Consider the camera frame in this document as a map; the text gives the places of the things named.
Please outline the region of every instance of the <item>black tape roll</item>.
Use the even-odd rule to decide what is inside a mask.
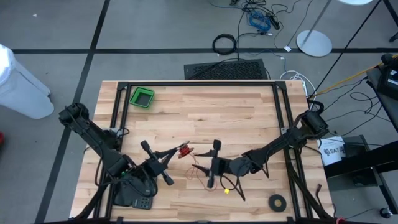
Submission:
[[[268,204],[274,212],[283,212],[286,209],[286,200],[281,195],[269,197]]]
[[[231,50],[227,50],[227,51],[219,51],[218,49],[216,49],[216,42],[217,40],[221,39],[221,38],[227,38],[229,40],[232,41],[232,43],[234,44],[234,47]],[[213,40],[213,51],[220,54],[220,55],[229,55],[231,53],[234,53],[236,49],[236,40],[235,37],[232,36],[231,34],[220,34],[218,35],[214,40]]]

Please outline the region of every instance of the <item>white bucket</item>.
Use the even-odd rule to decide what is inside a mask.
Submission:
[[[54,105],[48,88],[27,70],[17,70],[16,64],[11,50],[0,45],[0,105],[33,119],[50,115]]]

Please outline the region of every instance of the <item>yellow object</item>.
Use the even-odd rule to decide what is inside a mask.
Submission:
[[[379,64],[377,64],[377,65],[375,65],[375,66],[372,66],[372,67],[370,67],[370,68],[368,68],[368,69],[366,69],[366,70],[363,70],[362,72],[359,72],[359,73],[353,75],[352,77],[348,77],[348,78],[346,78],[346,79],[344,79],[344,80],[342,80],[342,81],[340,81],[340,82],[338,82],[338,83],[336,83],[336,84],[334,84],[334,85],[332,85],[332,86],[329,86],[328,88],[326,88],[326,89],[324,89],[324,90],[322,90],[322,91],[319,91],[316,95],[313,95],[312,97],[321,95],[322,93],[324,93],[324,92],[326,92],[326,91],[329,91],[329,90],[331,90],[332,88],[334,88],[334,87],[336,87],[336,86],[338,86],[338,85],[340,85],[340,84],[342,84],[342,83],[344,83],[344,82],[350,81],[350,80],[352,80],[353,78],[356,78],[356,77],[358,77],[358,76],[364,74],[364,73],[367,72],[368,70],[370,70],[370,69],[372,69],[372,68],[374,68],[374,67],[376,67],[376,66],[379,66],[379,65],[381,65],[381,64],[382,64],[382,63],[379,63]]]

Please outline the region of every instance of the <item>butcher block tabletop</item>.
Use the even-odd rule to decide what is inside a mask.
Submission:
[[[99,91],[98,102],[92,120],[101,128],[109,128],[118,81],[104,81]],[[286,81],[293,118],[308,109],[301,81]],[[155,91],[150,108],[129,104],[126,128],[121,152],[140,164],[148,155],[140,146],[146,140],[153,151],[165,151],[190,141],[193,153],[208,152],[214,139],[222,142],[219,157],[234,159],[242,153],[265,146],[280,136],[274,95],[271,86],[141,86]],[[118,114],[119,126],[123,110],[123,91]],[[287,124],[282,92],[280,104]],[[315,141],[308,146],[318,149]],[[302,163],[309,191],[315,196],[318,184],[325,210],[333,215],[333,206],[323,171],[322,160],[316,152],[304,147]],[[204,167],[210,167],[211,158],[196,157]],[[81,165],[70,216],[78,215],[96,192],[94,184],[98,155],[89,149]],[[220,178],[215,179],[215,188],[206,189],[207,177],[192,170],[193,156],[181,159],[175,155],[167,172],[174,184],[168,186],[163,178],[157,179],[158,194],[150,210],[113,206],[111,218],[124,217],[126,221],[286,221],[294,217],[284,152],[274,154],[268,162],[269,179],[262,172],[241,177],[244,202],[235,190],[225,194]],[[297,188],[301,216],[305,217],[302,194]],[[287,201],[284,212],[274,212],[268,205],[271,195],[280,194]],[[108,192],[101,206],[104,216]]]

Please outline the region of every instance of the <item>green container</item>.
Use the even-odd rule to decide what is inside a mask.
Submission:
[[[153,90],[137,87],[130,98],[132,105],[148,108],[154,99],[155,92]]]

